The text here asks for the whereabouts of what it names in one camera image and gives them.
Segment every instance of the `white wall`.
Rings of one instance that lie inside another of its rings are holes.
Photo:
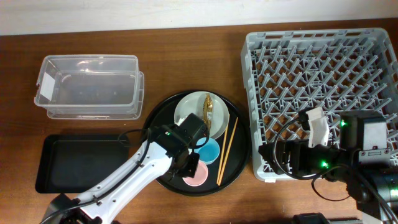
[[[0,0],[0,34],[398,17],[398,0]]]

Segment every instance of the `dish rack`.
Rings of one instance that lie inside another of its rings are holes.
[[[321,106],[329,140],[339,146],[339,113],[372,110],[387,120],[391,163],[398,166],[398,62],[384,29],[254,32],[241,52],[248,95],[254,175],[261,181],[290,179],[273,173],[258,153],[283,125],[308,107]],[[295,123],[285,140],[306,139]]]

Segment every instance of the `gold wrapper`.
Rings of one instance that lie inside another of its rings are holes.
[[[211,128],[211,119],[213,117],[213,101],[210,94],[206,94],[205,103],[203,104],[203,120],[207,125],[208,130]]]

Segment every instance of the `white plate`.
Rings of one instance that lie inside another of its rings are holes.
[[[188,94],[178,103],[174,111],[174,123],[178,123],[180,118],[185,118],[191,113],[198,117],[203,117],[203,104],[206,94],[209,92],[197,91]],[[225,102],[213,93],[209,93],[213,101],[213,119],[211,120],[210,137],[216,139],[220,137],[228,124],[228,108]]]

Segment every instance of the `round black tray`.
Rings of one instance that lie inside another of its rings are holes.
[[[174,111],[175,108],[177,107],[177,104],[184,96],[193,92],[194,91],[191,90],[191,91],[178,93],[174,96],[167,98],[163,102],[159,103],[155,107],[155,109],[152,110],[152,112],[146,119],[144,128],[174,123]],[[175,176],[172,179],[170,179],[169,176],[162,176],[156,179],[158,183],[163,185],[165,188],[183,195],[204,196],[215,193],[227,187],[229,184],[232,184],[232,182],[236,178],[238,178],[239,175],[242,173],[242,170],[244,169],[244,166],[246,165],[251,152],[251,139],[250,139],[248,122],[246,121],[245,117],[242,116],[242,113],[237,109],[235,105],[233,105],[229,100],[227,100],[223,96],[219,94],[216,95],[218,95],[221,99],[224,100],[225,104],[228,107],[228,111],[230,113],[225,151],[227,150],[228,147],[229,138],[232,134],[236,117],[239,117],[238,124],[235,130],[234,139],[225,166],[225,171],[224,171],[223,181],[221,182],[221,186],[217,186],[216,184],[218,166],[220,164],[220,156],[219,156],[217,160],[214,161],[214,163],[207,166],[209,170],[209,176],[206,179],[206,182],[201,186],[191,187],[187,185],[182,180],[181,177],[177,176]],[[218,139],[216,139],[218,144],[220,145],[220,150],[223,146],[224,134],[222,134]]]

